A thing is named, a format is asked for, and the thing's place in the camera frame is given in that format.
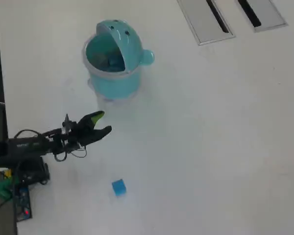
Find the small blue block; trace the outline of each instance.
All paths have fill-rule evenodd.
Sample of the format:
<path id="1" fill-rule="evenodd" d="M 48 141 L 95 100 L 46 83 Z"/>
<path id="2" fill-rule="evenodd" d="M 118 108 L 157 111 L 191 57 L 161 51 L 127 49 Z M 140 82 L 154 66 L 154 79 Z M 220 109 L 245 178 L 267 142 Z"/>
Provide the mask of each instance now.
<path id="1" fill-rule="evenodd" d="M 121 196 L 122 194 L 126 193 L 126 187 L 123 182 L 123 179 L 117 180 L 112 183 L 112 188 L 116 196 Z"/>

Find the tabletop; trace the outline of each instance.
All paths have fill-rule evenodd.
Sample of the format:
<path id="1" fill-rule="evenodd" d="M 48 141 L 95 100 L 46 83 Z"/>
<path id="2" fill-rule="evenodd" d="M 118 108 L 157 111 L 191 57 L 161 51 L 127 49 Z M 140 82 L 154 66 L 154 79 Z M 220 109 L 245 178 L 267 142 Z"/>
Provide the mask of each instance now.
<path id="1" fill-rule="evenodd" d="M 294 235 L 294 0 L 274 0 L 287 27 L 259 33 L 216 2 L 236 37 L 199 47 L 174 0 L 0 0 L 9 136 L 97 110 L 113 127 L 85 159 L 44 157 L 20 234 Z M 97 99 L 82 62 L 105 19 L 156 58 L 122 104 Z"/>

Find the robotic arm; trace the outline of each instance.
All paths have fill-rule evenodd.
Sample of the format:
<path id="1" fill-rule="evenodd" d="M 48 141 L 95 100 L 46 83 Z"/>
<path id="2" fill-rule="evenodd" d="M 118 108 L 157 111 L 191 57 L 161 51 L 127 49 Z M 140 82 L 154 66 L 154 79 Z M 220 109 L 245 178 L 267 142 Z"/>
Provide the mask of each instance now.
<path id="1" fill-rule="evenodd" d="M 20 131 L 13 139 L 0 142 L 0 167 L 15 168 L 20 162 L 52 153 L 59 162 L 64 161 L 68 153 L 101 140 L 108 135 L 112 127 L 101 130 L 94 129 L 97 121 L 104 112 L 98 111 L 84 116 L 78 123 L 70 121 L 66 115 L 62 123 L 63 128 L 51 130 L 31 138 L 17 138 L 24 131 Z M 66 153 L 62 160 L 57 155 Z"/>

